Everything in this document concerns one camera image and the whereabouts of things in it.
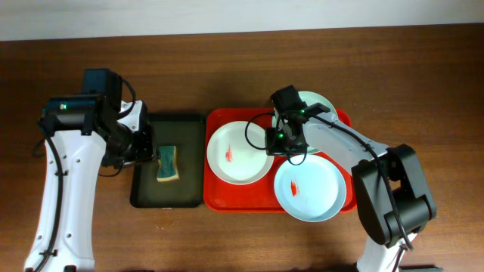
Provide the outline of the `green yellow sponge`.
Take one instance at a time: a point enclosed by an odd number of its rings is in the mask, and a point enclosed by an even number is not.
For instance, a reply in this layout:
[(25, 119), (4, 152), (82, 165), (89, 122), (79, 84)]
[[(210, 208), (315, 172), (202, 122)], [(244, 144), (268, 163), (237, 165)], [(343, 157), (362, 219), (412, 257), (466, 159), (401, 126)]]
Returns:
[(157, 171), (157, 181), (167, 182), (179, 179), (177, 166), (177, 148), (176, 146), (160, 146), (160, 161)]

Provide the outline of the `light blue plate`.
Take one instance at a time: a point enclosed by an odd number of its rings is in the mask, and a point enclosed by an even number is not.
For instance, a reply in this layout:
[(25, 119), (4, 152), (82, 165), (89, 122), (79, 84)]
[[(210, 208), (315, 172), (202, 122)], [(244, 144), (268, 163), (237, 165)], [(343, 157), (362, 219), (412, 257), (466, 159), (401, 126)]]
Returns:
[(274, 191), (283, 210), (294, 218), (317, 223), (331, 219), (346, 201), (346, 182), (329, 160), (298, 155), (275, 174)]

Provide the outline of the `white plate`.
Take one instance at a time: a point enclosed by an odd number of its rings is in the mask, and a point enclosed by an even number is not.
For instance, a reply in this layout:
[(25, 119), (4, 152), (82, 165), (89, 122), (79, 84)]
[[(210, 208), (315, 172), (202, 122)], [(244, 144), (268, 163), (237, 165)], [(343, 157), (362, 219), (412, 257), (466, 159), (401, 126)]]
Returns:
[(248, 121), (229, 122), (210, 137), (206, 158), (212, 172), (226, 183), (247, 185), (262, 179), (273, 165), (274, 157), (257, 150), (265, 143), (265, 130)]

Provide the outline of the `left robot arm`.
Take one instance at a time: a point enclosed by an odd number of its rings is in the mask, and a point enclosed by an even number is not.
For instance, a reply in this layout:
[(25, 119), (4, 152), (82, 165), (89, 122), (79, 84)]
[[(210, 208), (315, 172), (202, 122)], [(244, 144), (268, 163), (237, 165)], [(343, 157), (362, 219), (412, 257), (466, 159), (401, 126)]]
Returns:
[(109, 69), (86, 69), (78, 94), (53, 97), (38, 126), (45, 187), (25, 271), (92, 271), (92, 219), (102, 167), (121, 171), (159, 157), (146, 104), (122, 99), (129, 82)]

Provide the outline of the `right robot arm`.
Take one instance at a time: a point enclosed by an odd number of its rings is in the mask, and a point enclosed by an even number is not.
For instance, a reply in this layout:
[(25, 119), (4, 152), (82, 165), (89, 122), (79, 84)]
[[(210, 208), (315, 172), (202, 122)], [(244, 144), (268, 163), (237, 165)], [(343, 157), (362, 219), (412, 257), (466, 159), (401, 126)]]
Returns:
[(398, 271), (413, 239), (436, 217), (436, 204), (416, 152), (389, 147), (341, 122), (328, 107), (307, 104), (294, 86), (271, 95), (277, 125), (266, 131), (267, 154), (284, 156), (309, 181), (323, 178), (310, 166), (308, 147), (320, 150), (353, 179), (358, 217), (368, 238), (356, 271)]

